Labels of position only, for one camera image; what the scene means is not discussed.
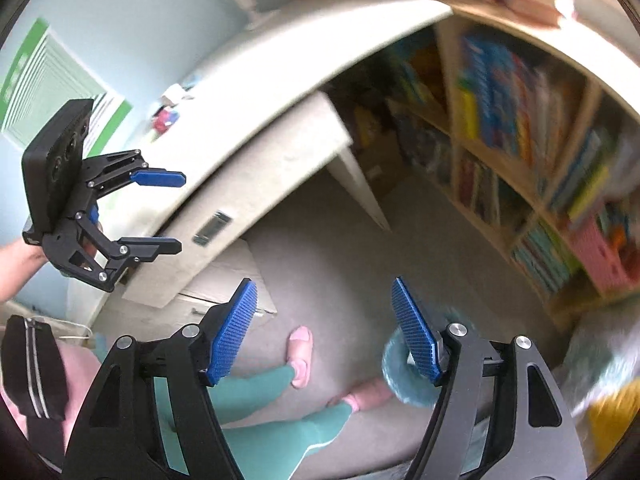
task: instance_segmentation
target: silver bolt head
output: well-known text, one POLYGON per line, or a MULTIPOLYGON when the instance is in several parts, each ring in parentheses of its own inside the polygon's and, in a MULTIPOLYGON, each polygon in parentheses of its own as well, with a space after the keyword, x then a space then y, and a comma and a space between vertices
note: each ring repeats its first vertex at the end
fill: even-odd
POLYGON ((466 335, 466 326, 462 323, 451 323, 449 325, 449 332, 458 337, 463 337, 466 335))
POLYGON ((133 339, 128 335, 124 335, 116 341, 116 346, 120 350, 124 350, 125 348, 129 348, 132 343, 133 339))
POLYGON ((520 348, 524 348, 525 350, 528 350, 529 348, 531 348, 531 339, 529 339, 527 336, 525 335, 519 335, 516 338, 516 345, 518 345, 520 348))
POLYGON ((200 327, 197 325, 187 325, 182 329, 182 335, 185 337, 196 337, 200 333, 200 327))

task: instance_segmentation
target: leg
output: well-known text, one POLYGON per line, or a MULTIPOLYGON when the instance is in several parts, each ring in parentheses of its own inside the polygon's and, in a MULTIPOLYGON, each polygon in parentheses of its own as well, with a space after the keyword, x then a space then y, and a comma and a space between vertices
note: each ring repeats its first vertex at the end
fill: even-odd
MULTIPOLYGON (((248 378, 225 377, 215 388, 209 388, 209 397, 220 424, 247 418, 276 400, 292 384, 304 388, 311 372, 313 336, 311 330, 301 326, 289 336, 287 364, 248 378)), ((158 413, 171 426, 174 416, 169 402, 165 378, 155 378, 158 413)))
MULTIPOLYGON (((306 455, 329 445, 338 436, 352 411, 350 405, 340 402, 300 420, 223 432, 245 480, 288 480, 306 455)), ((177 434, 162 421, 161 432, 169 466, 186 474, 177 434)))
MULTIPOLYGON (((289 365, 267 370, 252 377, 225 377, 215 388, 208 388, 209 397, 220 424, 247 418, 253 412, 276 400, 291 384, 295 376, 289 365)), ((164 377, 154 378, 158 415, 171 427, 174 414, 169 400, 169 388, 164 377)))

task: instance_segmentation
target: foot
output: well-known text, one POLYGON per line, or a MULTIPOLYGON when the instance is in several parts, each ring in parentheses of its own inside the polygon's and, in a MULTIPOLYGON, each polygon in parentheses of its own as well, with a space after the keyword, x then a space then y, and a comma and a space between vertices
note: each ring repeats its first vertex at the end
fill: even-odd
POLYGON ((366 383, 359 384, 348 394, 332 400, 329 404, 337 404, 343 401, 351 406, 353 413, 366 412, 382 406, 393 396, 394 394, 389 389, 386 381, 382 377, 376 377, 366 383))
POLYGON ((296 373, 291 381, 291 386, 294 388, 304 388, 309 384, 313 348, 314 336, 306 326, 299 326, 289 336, 287 363, 296 373))

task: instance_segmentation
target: light blue wall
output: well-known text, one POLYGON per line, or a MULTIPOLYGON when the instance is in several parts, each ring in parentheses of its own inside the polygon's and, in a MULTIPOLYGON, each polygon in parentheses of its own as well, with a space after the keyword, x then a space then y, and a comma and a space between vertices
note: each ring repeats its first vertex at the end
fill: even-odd
MULTIPOLYGON (((259 10, 269 10, 287 0, 257 1, 259 10)), ((247 22, 233 0, 31 0, 0 50, 0 82, 38 17, 47 20, 82 62, 133 105, 108 145, 110 150, 117 150, 140 126, 162 91, 247 22)), ((21 156, 0 136, 0 244, 19 236, 28 214, 21 156)), ((66 278, 47 265, 17 299, 63 317, 66 287, 66 278)))

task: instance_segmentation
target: human arm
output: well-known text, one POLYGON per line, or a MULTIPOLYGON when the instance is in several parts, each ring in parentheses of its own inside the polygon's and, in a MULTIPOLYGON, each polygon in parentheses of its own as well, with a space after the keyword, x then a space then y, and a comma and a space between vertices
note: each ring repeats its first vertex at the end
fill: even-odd
POLYGON ((14 297, 45 263, 42 247, 27 245, 22 238, 0 247, 0 303, 14 297))

